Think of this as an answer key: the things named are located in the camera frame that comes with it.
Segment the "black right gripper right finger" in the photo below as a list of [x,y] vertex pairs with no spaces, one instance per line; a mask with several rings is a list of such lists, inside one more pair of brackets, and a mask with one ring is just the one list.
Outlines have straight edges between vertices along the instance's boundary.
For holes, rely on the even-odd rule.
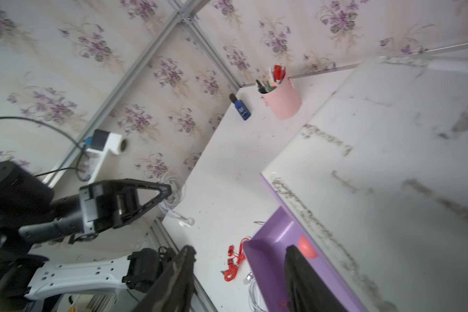
[[286,248],[284,274],[290,311],[347,311],[295,245]]

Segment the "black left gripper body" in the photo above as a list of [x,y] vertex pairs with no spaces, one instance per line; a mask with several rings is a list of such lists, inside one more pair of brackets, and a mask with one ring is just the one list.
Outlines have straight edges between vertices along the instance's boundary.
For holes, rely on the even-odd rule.
[[127,226],[139,218],[137,184],[91,183],[79,189],[79,206],[85,234]]

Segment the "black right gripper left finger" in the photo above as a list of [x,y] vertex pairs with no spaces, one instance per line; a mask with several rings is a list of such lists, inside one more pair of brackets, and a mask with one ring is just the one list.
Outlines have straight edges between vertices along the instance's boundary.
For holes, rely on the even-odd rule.
[[194,293],[196,251],[183,247],[142,299],[142,311],[189,311]]

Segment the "white wired earphones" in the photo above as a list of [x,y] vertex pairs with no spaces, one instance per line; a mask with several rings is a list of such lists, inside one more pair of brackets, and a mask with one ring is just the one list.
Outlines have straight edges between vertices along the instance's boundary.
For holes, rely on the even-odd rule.
[[175,211],[175,208],[183,201],[185,197],[185,188],[182,187],[177,178],[170,175],[164,175],[160,180],[162,184],[170,185],[172,193],[169,197],[163,200],[158,207],[168,217],[175,218],[182,227],[193,227],[195,220],[193,218],[184,217],[182,214]]
[[248,287],[248,307],[250,310],[253,312],[268,312],[254,273],[248,273],[243,283]]

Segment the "purple drawer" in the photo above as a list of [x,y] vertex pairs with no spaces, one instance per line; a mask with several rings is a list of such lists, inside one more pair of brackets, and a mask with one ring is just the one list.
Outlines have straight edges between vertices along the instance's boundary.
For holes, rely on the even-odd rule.
[[336,272],[321,249],[310,241],[303,227],[284,207],[279,207],[259,231],[243,244],[249,266],[269,311],[288,311],[289,293],[285,282],[285,255],[290,246],[307,239],[313,258],[305,260],[347,311],[367,309]]

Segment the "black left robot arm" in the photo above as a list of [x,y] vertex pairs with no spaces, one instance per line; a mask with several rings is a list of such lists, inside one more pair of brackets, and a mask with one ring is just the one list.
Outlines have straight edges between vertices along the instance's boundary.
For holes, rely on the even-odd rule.
[[56,200],[54,190],[12,161],[0,162],[0,311],[33,302],[31,281],[48,259],[35,244],[73,237],[92,241],[127,226],[172,195],[168,184],[136,179],[88,184]]

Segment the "white drawer cabinet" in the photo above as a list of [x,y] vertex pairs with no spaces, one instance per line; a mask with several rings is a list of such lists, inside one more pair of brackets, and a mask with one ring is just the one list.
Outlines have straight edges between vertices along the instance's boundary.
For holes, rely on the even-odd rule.
[[264,176],[367,311],[468,311],[468,61],[364,62]]

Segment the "blue stapler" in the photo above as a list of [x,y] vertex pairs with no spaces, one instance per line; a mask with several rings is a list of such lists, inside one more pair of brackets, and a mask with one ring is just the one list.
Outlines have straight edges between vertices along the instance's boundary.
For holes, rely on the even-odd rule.
[[251,117],[251,112],[248,110],[247,106],[236,97],[235,94],[230,94],[229,99],[234,104],[237,112],[240,114],[243,120],[249,119]]

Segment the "pink pen cup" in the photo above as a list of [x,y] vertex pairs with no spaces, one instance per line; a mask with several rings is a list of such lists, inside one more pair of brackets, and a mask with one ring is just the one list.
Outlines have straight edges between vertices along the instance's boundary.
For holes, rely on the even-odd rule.
[[295,88],[295,84],[289,76],[286,76],[281,84],[274,90],[263,94],[261,99],[279,120],[292,118],[302,106],[300,93]]

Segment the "red scissors in cup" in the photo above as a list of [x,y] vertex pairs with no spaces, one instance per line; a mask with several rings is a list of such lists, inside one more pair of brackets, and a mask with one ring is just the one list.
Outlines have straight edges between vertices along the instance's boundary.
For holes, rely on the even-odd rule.
[[284,64],[274,65],[272,70],[272,80],[275,84],[280,84],[285,76],[286,67]]

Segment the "red wired earphones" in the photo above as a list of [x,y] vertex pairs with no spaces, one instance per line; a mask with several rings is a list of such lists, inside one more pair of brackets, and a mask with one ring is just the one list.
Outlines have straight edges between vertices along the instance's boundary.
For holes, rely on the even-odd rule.
[[244,244],[250,240],[249,237],[243,238],[240,243],[238,249],[235,248],[235,245],[231,245],[228,248],[228,259],[227,259],[227,269],[222,271],[222,275],[225,282],[232,282],[237,273],[239,271],[239,267],[244,263],[246,260],[246,254],[244,251]]

